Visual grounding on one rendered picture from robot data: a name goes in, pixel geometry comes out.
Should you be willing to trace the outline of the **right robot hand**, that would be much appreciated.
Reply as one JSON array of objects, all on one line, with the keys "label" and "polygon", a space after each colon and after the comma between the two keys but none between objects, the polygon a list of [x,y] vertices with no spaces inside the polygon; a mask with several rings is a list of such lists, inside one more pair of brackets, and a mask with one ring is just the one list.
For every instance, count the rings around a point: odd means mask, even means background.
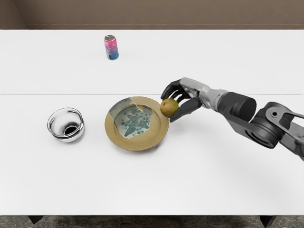
[{"label": "right robot hand", "polygon": [[218,105],[220,99],[227,94],[228,91],[222,89],[212,89],[208,85],[190,78],[182,78],[177,81],[171,82],[163,91],[161,99],[176,98],[180,103],[182,100],[186,100],[170,117],[170,122],[174,122],[181,117],[191,114],[195,110],[204,107],[218,111]]}]

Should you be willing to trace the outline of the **green-brown round fruit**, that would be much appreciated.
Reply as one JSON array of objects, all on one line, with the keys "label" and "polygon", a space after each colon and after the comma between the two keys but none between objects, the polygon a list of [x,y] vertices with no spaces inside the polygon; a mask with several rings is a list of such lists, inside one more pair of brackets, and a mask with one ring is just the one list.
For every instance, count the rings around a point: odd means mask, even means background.
[{"label": "green-brown round fruit", "polygon": [[167,98],[162,101],[160,111],[165,117],[171,118],[178,110],[178,108],[179,104],[176,100]]}]

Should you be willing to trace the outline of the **tan plate with teal pattern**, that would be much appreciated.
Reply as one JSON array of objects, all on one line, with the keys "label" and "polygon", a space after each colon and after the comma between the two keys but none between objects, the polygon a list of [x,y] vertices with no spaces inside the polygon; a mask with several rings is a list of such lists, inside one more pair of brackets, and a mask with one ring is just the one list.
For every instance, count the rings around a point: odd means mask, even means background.
[{"label": "tan plate with teal pattern", "polygon": [[133,96],[114,104],[104,127],[108,138],[129,151],[144,151],[161,143],[169,129],[169,119],[160,104],[148,97]]}]

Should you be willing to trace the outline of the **pink and blue drink can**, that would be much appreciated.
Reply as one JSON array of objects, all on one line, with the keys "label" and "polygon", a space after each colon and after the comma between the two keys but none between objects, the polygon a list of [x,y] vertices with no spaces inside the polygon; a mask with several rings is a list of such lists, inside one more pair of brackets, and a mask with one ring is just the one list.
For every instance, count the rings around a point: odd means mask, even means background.
[{"label": "pink and blue drink can", "polygon": [[107,35],[104,38],[106,55],[109,60],[116,60],[119,57],[117,40],[114,35]]}]

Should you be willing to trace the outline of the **shiny silver metal bowl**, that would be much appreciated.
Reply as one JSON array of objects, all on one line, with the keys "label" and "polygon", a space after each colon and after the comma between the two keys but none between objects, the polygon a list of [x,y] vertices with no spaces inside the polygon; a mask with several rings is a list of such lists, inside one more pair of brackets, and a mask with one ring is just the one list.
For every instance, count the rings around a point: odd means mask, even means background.
[{"label": "shiny silver metal bowl", "polygon": [[67,107],[55,111],[49,117],[47,128],[58,141],[72,143],[83,136],[85,123],[77,109]]}]

